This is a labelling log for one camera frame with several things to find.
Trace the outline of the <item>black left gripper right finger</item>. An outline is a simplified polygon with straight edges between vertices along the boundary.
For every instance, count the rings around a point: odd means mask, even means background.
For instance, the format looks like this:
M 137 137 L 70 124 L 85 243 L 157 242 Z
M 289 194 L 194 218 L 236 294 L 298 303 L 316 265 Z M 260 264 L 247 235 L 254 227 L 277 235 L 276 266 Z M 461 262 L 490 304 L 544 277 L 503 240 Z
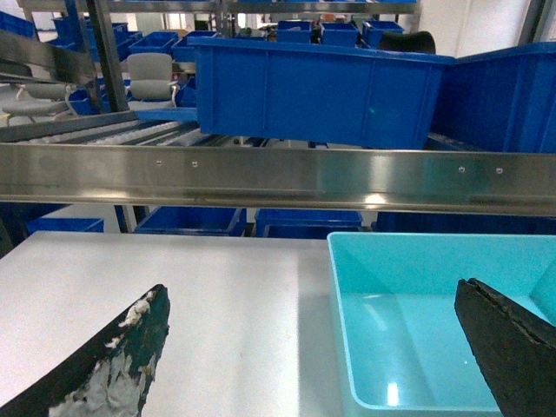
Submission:
M 555 415 L 555 326 L 477 279 L 458 281 L 454 309 L 505 416 Z

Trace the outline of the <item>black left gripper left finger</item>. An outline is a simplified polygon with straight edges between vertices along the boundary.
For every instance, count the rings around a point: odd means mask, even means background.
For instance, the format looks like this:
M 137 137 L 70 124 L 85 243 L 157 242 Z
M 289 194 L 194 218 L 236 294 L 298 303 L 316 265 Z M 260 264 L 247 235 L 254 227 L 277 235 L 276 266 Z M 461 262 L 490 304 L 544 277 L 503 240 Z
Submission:
M 140 416 L 168 335 L 169 291 L 157 284 L 1 415 Z

